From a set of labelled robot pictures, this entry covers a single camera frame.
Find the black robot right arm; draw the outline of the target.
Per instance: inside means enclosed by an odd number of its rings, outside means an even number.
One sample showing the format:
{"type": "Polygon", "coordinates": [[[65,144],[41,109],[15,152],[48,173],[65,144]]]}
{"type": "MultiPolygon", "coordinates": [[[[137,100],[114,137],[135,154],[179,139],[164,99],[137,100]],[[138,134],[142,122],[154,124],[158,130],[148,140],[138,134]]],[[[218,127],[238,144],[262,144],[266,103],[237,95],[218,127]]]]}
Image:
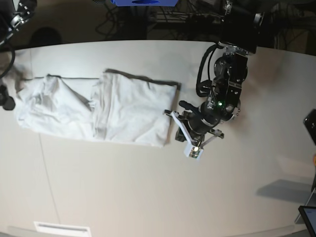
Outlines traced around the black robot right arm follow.
{"type": "Polygon", "coordinates": [[[3,79],[11,71],[15,62],[15,49],[10,39],[35,14],[38,2],[36,0],[2,0],[0,2],[0,49],[11,53],[11,59],[6,68],[0,73],[0,106],[6,111],[15,108],[15,101],[9,95],[3,79]]]}

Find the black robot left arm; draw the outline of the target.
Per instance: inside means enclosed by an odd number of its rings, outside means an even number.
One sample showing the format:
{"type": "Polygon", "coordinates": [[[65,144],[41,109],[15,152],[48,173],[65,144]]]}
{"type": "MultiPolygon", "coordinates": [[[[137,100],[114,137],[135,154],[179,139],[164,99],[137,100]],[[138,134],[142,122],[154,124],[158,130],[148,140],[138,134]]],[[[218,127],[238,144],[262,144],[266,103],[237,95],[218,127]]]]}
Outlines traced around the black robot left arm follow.
{"type": "Polygon", "coordinates": [[[248,73],[248,56],[255,54],[264,13],[250,11],[237,0],[223,7],[220,39],[204,53],[196,81],[196,94],[205,101],[199,106],[181,100],[182,114],[175,139],[202,146],[205,135],[224,138],[215,127],[233,119],[240,112],[242,83],[248,73]]]}

